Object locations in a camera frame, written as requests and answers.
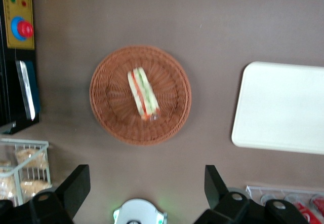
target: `yellow control panel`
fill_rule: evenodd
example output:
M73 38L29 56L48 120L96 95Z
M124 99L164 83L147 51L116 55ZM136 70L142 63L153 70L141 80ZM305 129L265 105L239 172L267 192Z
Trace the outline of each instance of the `yellow control panel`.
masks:
M7 46L34 50L32 0L3 0Z

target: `packaged bread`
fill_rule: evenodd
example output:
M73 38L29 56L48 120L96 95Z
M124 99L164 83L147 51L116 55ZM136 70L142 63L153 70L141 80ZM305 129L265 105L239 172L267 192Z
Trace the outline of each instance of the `packaged bread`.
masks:
M13 175L2 177L1 173L6 173L9 170L0 168L0 199L9 199L16 195L15 178Z
M141 118L145 121L158 119L160 108L144 69L134 68L127 73L127 77Z
M52 185L42 180L26 180L20 183L21 191L24 197L32 198L39 191L51 188Z
M24 149L16 152L16 158L19 164L31 158L34 154L36 154L39 149ZM46 155L44 152L41 152L35 159L30 161L28 164L24 166L24 168L35 167L39 169L46 169L49 163L46 159Z

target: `red packaged item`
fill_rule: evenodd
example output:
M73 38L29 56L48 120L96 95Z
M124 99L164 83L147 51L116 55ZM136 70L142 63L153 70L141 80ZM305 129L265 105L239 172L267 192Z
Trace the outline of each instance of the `red packaged item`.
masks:
M324 216L324 196L323 195L315 195L310 200L310 204L312 207L317 209L322 216Z
M292 203L303 214L310 224L321 224L320 220L314 215L309 208L298 198L297 195L287 195L285 200Z

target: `brown wicker plate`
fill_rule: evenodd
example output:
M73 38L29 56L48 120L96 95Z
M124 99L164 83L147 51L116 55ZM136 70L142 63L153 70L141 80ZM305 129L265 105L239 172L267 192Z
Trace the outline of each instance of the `brown wicker plate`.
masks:
M137 111L127 72L143 67L158 100L161 116L143 121ZM161 143L174 136L188 118L191 89L181 65L151 46L130 46L108 55L96 68L90 85L93 113L117 139L135 145Z

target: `plastic bag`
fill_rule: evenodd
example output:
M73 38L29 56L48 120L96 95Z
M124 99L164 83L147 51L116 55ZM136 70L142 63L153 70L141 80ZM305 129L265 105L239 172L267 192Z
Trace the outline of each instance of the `plastic bag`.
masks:
M22 194L25 198L31 199L39 191L51 188L52 185L42 180L26 180L20 183Z
M34 154L36 154L39 149L25 149L16 152L16 158L19 164L23 163L27 159L31 158ZM49 165L49 162L46 159L46 155L44 152L41 152L35 159L30 161L28 164L24 166L24 168L35 167L39 169L46 169Z
M0 174L8 171L8 169L0 168ZM7 200L13 198L15 195L16 186L14 176L1 177L0 175L0 200Z

